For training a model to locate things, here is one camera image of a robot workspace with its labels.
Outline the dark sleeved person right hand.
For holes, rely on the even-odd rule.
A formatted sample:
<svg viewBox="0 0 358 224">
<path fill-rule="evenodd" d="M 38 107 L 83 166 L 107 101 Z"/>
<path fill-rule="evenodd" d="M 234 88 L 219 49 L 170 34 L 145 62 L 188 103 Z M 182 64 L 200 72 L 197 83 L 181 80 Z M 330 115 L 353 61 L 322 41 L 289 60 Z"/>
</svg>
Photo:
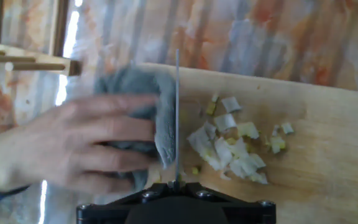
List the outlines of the dark sleeved person right hand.
<svg viewBox="0 0 358 224">
<path fill-rule="evenodd" d="M 153 123 L 129 115 L 156 101 L 152 95 L 91 96 L 0 134 L 0 192 L 42 180 L 91 194 L 129 192 L 132 182 L 111 173 L 145 170 L 153 159 L 106 143 L 152 141 Z"/>
</svg>

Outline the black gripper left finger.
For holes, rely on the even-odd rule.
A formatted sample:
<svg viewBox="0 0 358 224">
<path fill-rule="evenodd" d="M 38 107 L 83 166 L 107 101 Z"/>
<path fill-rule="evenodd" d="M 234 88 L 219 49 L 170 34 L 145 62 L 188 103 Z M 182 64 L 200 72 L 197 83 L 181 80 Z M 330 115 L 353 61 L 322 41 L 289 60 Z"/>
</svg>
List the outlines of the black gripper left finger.
<svg viewBox="0 0 358 224">
<path fill-rule="evenodd" d="M 132 208 L 168 196 L 174 188 L 174 182 L 157 183 L 105 205 L 79 205 L 76 208 L 76 224 L 125 223 Z"/>
</svg>

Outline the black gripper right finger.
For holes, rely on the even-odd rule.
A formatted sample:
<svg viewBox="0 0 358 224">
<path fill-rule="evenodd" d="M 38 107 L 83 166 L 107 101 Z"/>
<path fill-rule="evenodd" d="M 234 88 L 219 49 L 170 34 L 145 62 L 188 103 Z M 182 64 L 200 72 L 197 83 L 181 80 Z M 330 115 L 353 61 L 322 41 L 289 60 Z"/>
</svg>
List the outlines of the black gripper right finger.
<svg viewBox="0 0 358 224">
<path fill-rule="evenodd" d="M 246 202 L 196 182 L 185 184 L 180 192 L 186 198 L 180 211 L 193 223 L 277 222 L 276 204 L 269 200 Z"/>
</svg>

